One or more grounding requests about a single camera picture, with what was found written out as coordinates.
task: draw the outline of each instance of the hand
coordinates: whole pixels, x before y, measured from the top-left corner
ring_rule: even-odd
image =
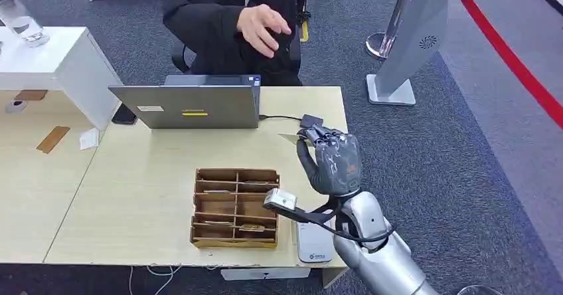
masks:
[[[244,8],[240,12],[236,24],[238,31],[254,49],[268,58],[273,58],[274,52],[280,45],[266,30],[266,27],[278,34],[291,34],[287,21],[267,5]]]
[[[354,135],[317,125],[297,134],[297,156],[314,190],[338,197],[360,189],[362,160]],[[315,147],[316,163],[305,140]]]

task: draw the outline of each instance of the white device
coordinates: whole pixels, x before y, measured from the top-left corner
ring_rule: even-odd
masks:
[[[301,262],[329,262],[335,252],[333,234],[313,223],[295,222],[297,253]]]

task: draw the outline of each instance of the desk surface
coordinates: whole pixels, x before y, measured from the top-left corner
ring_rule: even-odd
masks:
[[[265,87],[261,114],[320,116],[346,130],[339,87]],[[297,258],[295,228],[280,217],[278,247],[203,248],[189,242],[195,169],[275,169],[281,188],[311,209],[326,201],[310,188],[295,145],[296,121],[271,119],[257,130],[150,130],[111,125],[55,238],[47,263],[307,266]],[[342,267],[335,260],[321,266]]]
[[[80,151],[91,128],[63,92],[5,114],[18,92],[0,91],[0,262],[41,263],[94,151]],[[55,126],[70,127],[45,154],[35,149]]]

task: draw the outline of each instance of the wooden organizer tray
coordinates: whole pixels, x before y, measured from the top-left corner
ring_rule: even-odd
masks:
[[[280,186],[268,169],[197,169],[190,241],[196,247],[268,247],[278,244],[278,215],[262,207]]]

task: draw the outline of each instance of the office chair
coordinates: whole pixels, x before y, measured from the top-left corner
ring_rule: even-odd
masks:
[[[296,74],[299,73],[301,68],[301,42],[299,41],[299,31],[295,31],[295,36],[289,45],[289,59],[291,60],[290,70]],[[178,70],[187,74],[190,71],[190,66],[187,64],[186,56],[190,50],[178,38],[175,38],[172,44],[171,56],[172,63]]]

